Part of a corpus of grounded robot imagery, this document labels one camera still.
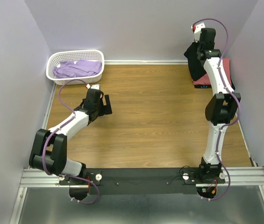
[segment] basket rim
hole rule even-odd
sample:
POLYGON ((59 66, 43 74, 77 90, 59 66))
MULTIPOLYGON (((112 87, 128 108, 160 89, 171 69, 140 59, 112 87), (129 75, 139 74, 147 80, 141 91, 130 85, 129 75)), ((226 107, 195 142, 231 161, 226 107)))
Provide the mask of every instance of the basket rim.
POLYGON ((53 80, 53 81, 57 81, 57 80, 60 80, 60 81, 63 81, 63 80, 75 80, 75 79, 89 79, 89 78, 95 78, 97 76, 100 76, 102 73, 103 73, 103 70, 105 68, 105 58, 104 58, 104 54, 100 51, 100 50, 95 50, 95 49, 90 49, 90 50, 69 50, 69 51, 60 51, 60 52, 57 52, 55 54, 52 54, 49 59, 48 59, 48 62, 47 62, 47 66, 46 66, 46 76, 48 79, 50 80, 53 80), (64 54, 64 53, 79 53, 79 52, 97 52, 101 55, 102 57, 102 69, 101 71, 96 74, 95 76, 88 76, 88 77, 76 77, 76 78, 52 78, 49 76, 49 64, 51 62, 51 60, 56 56, 56 55, 59 55, 59 54, 64 54))

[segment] black cloth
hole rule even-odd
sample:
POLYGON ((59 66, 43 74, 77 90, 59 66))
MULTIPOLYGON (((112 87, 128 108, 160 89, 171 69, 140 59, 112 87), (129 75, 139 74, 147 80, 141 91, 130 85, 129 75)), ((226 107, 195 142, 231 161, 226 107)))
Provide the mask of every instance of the black cloth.
POLYGON ((198 43, 193 42, 184 53, 184 56, 188 59, 188 67, 193 81, 197 81, 207 73, 203 69, 200 60, 197 59, 198 45, 198 43))

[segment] gray floor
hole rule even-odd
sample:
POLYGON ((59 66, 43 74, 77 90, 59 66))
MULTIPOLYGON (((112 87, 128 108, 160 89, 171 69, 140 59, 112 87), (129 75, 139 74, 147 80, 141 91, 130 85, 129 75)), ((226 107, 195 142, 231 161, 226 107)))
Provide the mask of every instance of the gray floor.
POLYGON ((264 203, 258 186, 233 186, 211 202, 183 194, 119 195, 91 205, 71 202, 68 189, 41 188, 28 190, 20 223, 264 224, 264 203))

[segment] folded clothes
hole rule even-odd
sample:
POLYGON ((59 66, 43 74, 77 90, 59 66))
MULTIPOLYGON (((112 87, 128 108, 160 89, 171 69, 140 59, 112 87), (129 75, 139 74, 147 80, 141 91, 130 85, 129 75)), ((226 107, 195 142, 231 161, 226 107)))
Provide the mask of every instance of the folded clothes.
POLYGON ((71 60, 60 62, 60 67, 54 67, 53 72, 56 78, 76 78, 95 76, 99 74, 101 69, 101 62, 78 60, 74 63, 74 61, 71 60))

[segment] wood surface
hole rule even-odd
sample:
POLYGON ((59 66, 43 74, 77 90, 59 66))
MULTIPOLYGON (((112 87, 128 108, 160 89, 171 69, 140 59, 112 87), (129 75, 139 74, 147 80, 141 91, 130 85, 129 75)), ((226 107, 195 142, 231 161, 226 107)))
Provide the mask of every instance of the wood surface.
MULTIPOLYGON (((205 152, 205 107, 211 89, 195 89, 187 65, 106 65, 101 90, 113 114, 99 117, 69 142, 67 155, 89 168, 196 167, 205 152)), ((70 111, 58 101, 57 87, 48 128, 70 111)), ((75 108, 86 97, 83 85, 66 86, 62 100, 75 108)), ((239 125, 225 135, 223 162, 251 166, 239 125)))

